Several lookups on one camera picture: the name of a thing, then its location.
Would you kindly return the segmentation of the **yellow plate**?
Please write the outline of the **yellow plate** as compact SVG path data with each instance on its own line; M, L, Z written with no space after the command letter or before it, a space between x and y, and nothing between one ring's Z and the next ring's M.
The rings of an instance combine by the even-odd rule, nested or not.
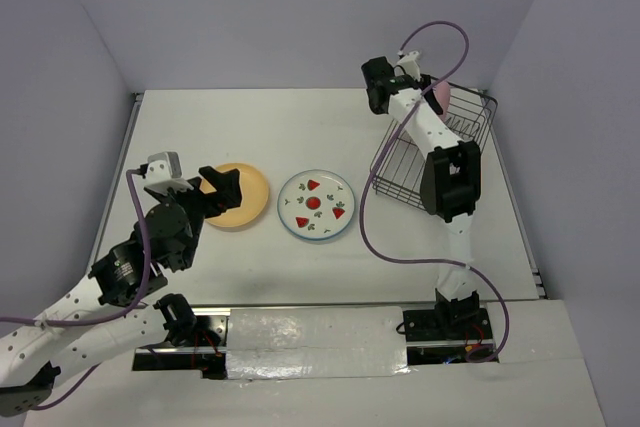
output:
M233 169L239 171L242 203L239 207L229 209L220 216L207 218L206 222L213 227L227 231L248 228L267 207L270 197L267 178L256 167L246 163L221 164L215 169L223 173Z

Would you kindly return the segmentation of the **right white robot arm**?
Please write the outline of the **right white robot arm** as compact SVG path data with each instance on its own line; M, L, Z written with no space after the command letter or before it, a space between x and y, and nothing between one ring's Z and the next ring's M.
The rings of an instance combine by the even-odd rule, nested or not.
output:
M391 64L376 57L361 66L370 110L389 115L396 131L374 161L365 186L374 177L402 133L409 136L424 159L420 202L449 230L450 260L437 260L436 301L444 307L434 318L437 331L456 338L470 324L466 309L479 306L470 266L469 229L481 194L481 149L446 126L451 87L420 71L419 54L412 52Z

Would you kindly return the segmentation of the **white blue-rimmed fruit plate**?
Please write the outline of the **white blue-rimmed fruit plate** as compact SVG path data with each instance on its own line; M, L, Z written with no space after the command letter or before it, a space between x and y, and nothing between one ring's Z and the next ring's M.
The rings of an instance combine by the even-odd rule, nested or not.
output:
M338 237L351 223L355 210L356 198L347 181L322 169L295 174L284 183L277 199L284 228L311 242Z

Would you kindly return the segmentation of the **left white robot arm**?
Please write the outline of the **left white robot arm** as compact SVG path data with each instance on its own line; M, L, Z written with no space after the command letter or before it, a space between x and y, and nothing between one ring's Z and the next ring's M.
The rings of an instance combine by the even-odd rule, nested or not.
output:
M164 269L191 267L206 219L240 207L240 173L205 166L186 180L156 160L125 177L138 218L130 237L36 317L4 318L16 328L1 339L2 416L53 407L55 387L129 349L196 338L183 295L144 300L167 285Z

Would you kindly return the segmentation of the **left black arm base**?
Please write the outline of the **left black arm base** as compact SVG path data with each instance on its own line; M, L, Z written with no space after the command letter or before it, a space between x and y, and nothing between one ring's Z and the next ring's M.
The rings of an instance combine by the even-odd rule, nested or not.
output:
M230 314L193 309L180 294L167 294L153 304L166 330L163 341L138 348L136 372L197 372L203 379L226 380Z

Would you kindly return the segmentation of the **pink plate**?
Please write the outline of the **pink plate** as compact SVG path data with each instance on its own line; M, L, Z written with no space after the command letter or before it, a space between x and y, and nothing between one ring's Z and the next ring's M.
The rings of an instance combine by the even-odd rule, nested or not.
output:
M450 106L451 100L451 88L448 82L444 81L439 83L434 89L434 97L441 107L442 113L439 115L439 118L442 121L445 121L448 114L448 109Z

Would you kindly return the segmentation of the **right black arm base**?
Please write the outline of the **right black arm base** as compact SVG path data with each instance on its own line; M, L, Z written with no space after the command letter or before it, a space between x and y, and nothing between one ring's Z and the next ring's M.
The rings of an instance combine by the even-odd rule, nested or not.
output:
M501 341L472 282L438 287L434 301L403 304L401 310L395 330L406 342L409 365L498 360Z

